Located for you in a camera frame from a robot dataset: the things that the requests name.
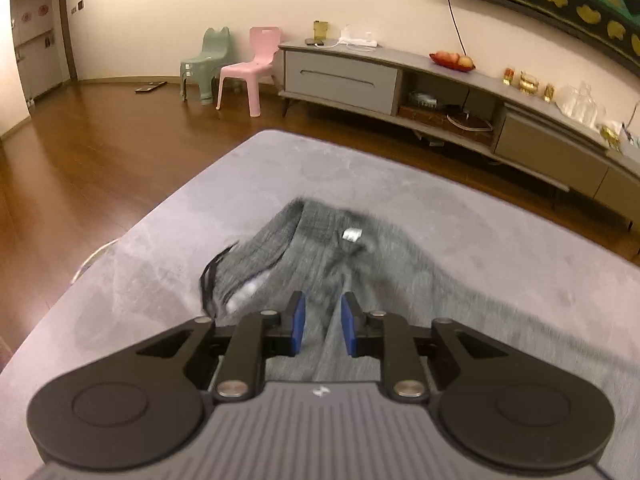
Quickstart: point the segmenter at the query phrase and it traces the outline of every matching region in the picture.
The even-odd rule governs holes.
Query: gray pants
[[[345,240],[348,228],[361,229],[362,235]],[[259,283],[255,291],[238,294],[251,280]],[[248,312],[283,310],[294,290],[306,295],[302,351],[294,359],[270,359],[268,379],[380,377],[376,360],[347,355],[339,301],[351,290],[365,311],[395,312],[421,326],[429,326],[435,317],[450,317],[596,384],[616,412],[614,434],[600,465],[616,480],[640,480],[640,369],[470,290],[395,225],[312,200],[294,200],[219,264],[215,312],[210,314],[219,324],[234,324]]]

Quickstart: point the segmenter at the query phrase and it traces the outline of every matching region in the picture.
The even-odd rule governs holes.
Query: door frame
[[[74,52],[71,48],[71,34],[69,33],[69,14],[66,11],[66,0],[59,0],[59,4],[60,24],[62,26],[62,43],[65,46],[66,65],[69,68],[69,77],[71,78],[71,81],[78,81],[78,72],[76,72]]]

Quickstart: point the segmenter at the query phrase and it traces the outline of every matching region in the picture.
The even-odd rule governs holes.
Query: logo
[[[326,386],[320,386],[319,388],[314,388],[313,390],[311,390],[311,393],[313,393],[316,397],[324,397],[325,395],[330,394],[331,390]]]

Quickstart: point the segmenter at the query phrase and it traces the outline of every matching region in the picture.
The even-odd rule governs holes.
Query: wooden floor
[[[462,182],[548,218],[627,260],[640,238],[624,219],[456,146],[429,148],[404,128],[276,96],[251,119],[245,94],[223,110],[187,104],[178,87],[76,84],[46,96],[0,144],[0,338],[15,350],[67,289],[80,263],[253,134],[279,128],[375,153]]]

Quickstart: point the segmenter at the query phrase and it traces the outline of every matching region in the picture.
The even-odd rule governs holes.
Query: gray drawer
[[[609,168],[595,199],[622,216],[640,222],[640,182],[616,168]]]
[[[285,90],[391,115],[398,70],[366,61],[288,50]]]
[[[593,198],[607,164],[543,123],[507,112],[496,155],[522,164]]]

